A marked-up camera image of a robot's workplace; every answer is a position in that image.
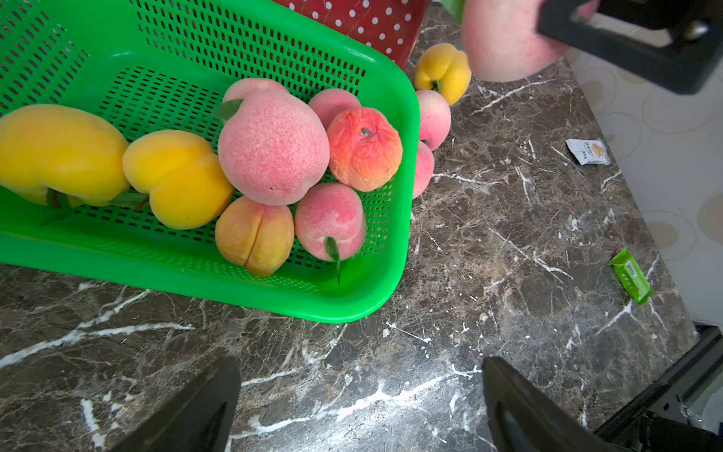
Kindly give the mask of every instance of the green snack wrapper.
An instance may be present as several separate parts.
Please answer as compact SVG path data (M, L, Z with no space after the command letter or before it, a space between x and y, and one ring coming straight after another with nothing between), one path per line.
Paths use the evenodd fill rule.
M623 283L623 287L635 300L635 303L645 304L648 298L655 293L650 288L650 284L643 276L638 263L627 248L623 248L617 256L612 258L608 265L612 265L612 269L615 270L620 282Z

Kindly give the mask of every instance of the marble countertop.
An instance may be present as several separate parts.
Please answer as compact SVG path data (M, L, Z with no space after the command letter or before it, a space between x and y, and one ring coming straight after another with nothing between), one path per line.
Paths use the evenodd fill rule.
M411 60L444 41L460 30L432 5ZM244 381L230 451L491 451L490 355L598 427L697 336L620 170L579 166L573 137L601 135L564 62L473 80L396 293L347 325L0 265L0 449L110 448L225 354ZM623 247L644 306L607 265Z

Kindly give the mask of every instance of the wrinkled peach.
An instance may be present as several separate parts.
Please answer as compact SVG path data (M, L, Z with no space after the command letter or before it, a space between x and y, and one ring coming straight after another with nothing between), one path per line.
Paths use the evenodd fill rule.
M244 195L268 205L294 204L326 172L329 139L307 104L288 93L251 93L223 126L218 159Z
M419 99L419 139L437 149L447 138L452 126L452 113L445 98L437 91L421 90L416 92Z
M311 188L296 208L294 224L299 243L321 260L333 260L324 245L327 237L336 240L341 260L354 256L367 237L362 200L342 184L319 184Z
M432 174L435 172L435 157L424 142L419 142L416 152L416 168L414 169L414 189L411 199L418 197L429 185Z
M276 90L288 93L288 90L282 84L273 80L247 78L241 79L228 87L226 94L223 95L223 102L232 101L233 99L245 99L249 94L261 90Z
M319 116L324 129L328 129L331 121L342 111L360 106L354 94L338 88L320 91L309 101L309 107Z
M288 259L294 245L294 218L285 205L263 205L243 196L216 222L216 247L230 263L266 278Z
M339 182L360 192L371 192L389 182L402 161L399 133L373 108L342 112L327 135L329 169Z

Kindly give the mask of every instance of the peach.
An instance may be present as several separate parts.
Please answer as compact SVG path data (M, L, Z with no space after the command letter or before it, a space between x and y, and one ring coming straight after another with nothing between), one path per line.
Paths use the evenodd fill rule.
M299 243L321 260L333 260L324 246L327 237L336 240L341 260L354 256L367 237L362 200L342 184L319 184L311 188L296 208L294 223Z
M216 222L216 247L230 263L266 278L276 272L294 245L294 217L285 205L263 205L240 197Z
M512 82L557 61L568 47L537 32L545 0L467 1L462 41L472 73L487 82ZM598 1L578 8L589 19Z
M245 99L249 94L261 90L276 90L282 93L288 93L288 90L282 84L274 82L273 80L246 78L228 87L226 94L223 95L222 102L232 101L233 99Z
M289 93L251 93L221 130L223 173L244 195L268 205L293 204L326 171L329 139L316 113Z
M416 92L419 99L419 140L437 149L447 138L452 126L452 113L445 98L437 91L421 90Z
M373 108L342 112L327 135L329 169L339 182L360 192L371 192L389 182L402 161L399 133Z
M319 116L324 129L328 129L331 121L342 111L360 106L354 94L338 88L320 91L309 101L309 107Z
M422 194L429 185L432 174L435 172L435 157L432 151L424 142L419 142L419 149L416 152L416 168L414 169L414 190L411 199Z
M155 217L172 229L199 228L223 212L234 188L203 137L158 130L135 140L123 155L123 171L150 196Z

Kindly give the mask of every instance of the perforated basket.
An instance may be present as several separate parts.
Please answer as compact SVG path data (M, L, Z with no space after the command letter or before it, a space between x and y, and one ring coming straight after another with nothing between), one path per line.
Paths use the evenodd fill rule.
M0 115L60 103L128 141L181 129L215 148L221 125L210 113L226 88L266 77L304 101L348 90L383 112L404 146L394 178L361 194L367 240L343 263L341 285L298 242L276 274L255 278L218 253L214 223L174 231L150 212L82 206L41 228L51 209L2 187L0 261L326 323L389 299L406 261L419 138L414 89L391 60L270 0L0 0L0 23Z

